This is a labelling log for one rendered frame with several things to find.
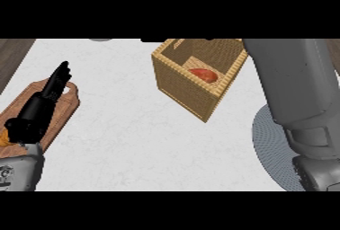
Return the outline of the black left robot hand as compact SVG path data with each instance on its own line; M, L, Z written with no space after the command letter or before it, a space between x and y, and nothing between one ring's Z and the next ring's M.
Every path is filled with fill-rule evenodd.
M25 102L19 115L4 123L9 142L13 144L35 144L47 131L56 103L71 80L68 61L59 64L51 76L47 78L44 89L35 92Z

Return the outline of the wicker basket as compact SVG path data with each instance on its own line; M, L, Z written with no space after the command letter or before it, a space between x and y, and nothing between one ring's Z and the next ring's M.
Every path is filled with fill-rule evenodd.
M159 91L205 122L216 110L247 59L241 39L167 39L150 53ZM189 70L213 71L207 83Z

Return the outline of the red-orange sweet potato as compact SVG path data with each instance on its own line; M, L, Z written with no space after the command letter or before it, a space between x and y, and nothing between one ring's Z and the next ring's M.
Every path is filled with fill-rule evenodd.
M217 74L204 68L192 68L189 72L196 75L208 84L214 83L217 80Z

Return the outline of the grey round placemat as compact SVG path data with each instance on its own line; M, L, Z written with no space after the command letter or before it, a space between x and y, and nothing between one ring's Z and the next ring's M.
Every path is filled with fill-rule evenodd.
M273 122L267 105L252 121L254 152L270 179L286 191L304 191L294 172L292 159L297 153L288 146L281 125Z

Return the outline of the brown wooden cutting board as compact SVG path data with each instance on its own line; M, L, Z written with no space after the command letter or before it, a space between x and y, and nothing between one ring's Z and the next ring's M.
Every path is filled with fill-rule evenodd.
M46 86L46 80L29 83L29 85L17 95L16 99L7 105L6 109L0 113L0 132L3 131L6 120L17 116L23 103L28 101L31 95L43 90L44 86ZM62 94L59 97L46 135L40 141L43 151L47 150L80 105L77 86L72 82L68 82L66 87L69 88L69 91L65 94ZM0 158L25 155L25 154L26 154L26 149L19 145L0 146Z

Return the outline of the orange vegetable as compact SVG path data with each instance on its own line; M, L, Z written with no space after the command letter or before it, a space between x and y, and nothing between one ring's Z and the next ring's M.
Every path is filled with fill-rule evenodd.
M0 147L13 146L14 144L9 142L7 129L3 128L0 133Z

